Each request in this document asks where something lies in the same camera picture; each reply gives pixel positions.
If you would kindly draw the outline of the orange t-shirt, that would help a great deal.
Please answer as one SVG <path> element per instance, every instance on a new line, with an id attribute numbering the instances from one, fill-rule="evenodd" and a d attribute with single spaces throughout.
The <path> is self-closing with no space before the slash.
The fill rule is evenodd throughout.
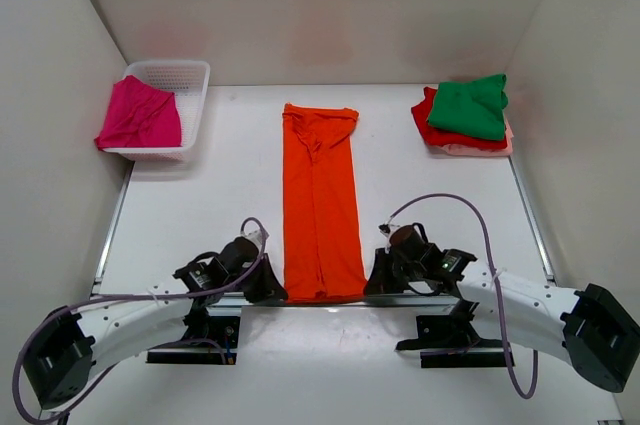
<path id="1" fill-rule="evenodd" d="M 283 125 L 284 287 L 290 302 L 356 301 L 366 285 L 353 109 L 288 103 Z"/>

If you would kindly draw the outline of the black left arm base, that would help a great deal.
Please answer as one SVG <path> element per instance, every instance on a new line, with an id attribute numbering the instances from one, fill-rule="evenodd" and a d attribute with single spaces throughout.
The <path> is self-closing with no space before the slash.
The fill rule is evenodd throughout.
<path id="1" fill-rule="evenodd" d="M 237 363 L 241 310 L 201 309 L 186 319 L 187 329 L 177 342 L 149 350 L 147 364 L 219 365 Z"/>

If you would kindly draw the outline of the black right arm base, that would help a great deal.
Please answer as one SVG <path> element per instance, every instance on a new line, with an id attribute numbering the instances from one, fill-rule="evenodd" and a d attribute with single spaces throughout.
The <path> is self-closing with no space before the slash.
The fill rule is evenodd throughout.
<path id="1" fill-rule="evenodd" d="M 417 336 L 399 341 L 395 351 L 418 352 L 422 369 L 506 368 L 501 340 L 485 338 L 474 328 L 476 308 L 460 301 L 446 314 L 418 315 Z"/>

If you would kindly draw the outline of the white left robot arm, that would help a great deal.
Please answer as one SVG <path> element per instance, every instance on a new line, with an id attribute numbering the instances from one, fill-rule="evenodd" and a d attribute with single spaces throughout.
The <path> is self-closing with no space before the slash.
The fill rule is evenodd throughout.
<path id="1" fill-rule="evenodd" d="M 219 252 L 197 255 L 145 294 L 52 312 L 22 362 L 39 405 L 61 407 L 97 374 L 158 346 L 209 347 L 225 354 L 236 346 L 226 332 L 236 323 L 208 309 L 228 292 L 251 304 L 288 298 L 259 242 L 239 236 Z"/>

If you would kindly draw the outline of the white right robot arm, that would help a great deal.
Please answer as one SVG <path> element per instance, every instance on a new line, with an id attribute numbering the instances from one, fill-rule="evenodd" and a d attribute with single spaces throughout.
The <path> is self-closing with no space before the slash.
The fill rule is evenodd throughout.
<path id="1" fill-rule="evenodd" d="M 639 358 L 639 325 L 605 288 L 542 285 L 495 272 L 471 253 L 441 250 L 419 223 L 380 227 L 387 243 L 375 252 L 364 295 L 382 296 L 428 286 L 424 297 L 449 296 L 449 312 L 417 317 L 417 335 L 397 343 L 418 351 L 434 368 L 505 366 L 510 357 L 483 360 L 475 348 L 516 344 L 568 363 L 592 385 L 624 390 Z"/>

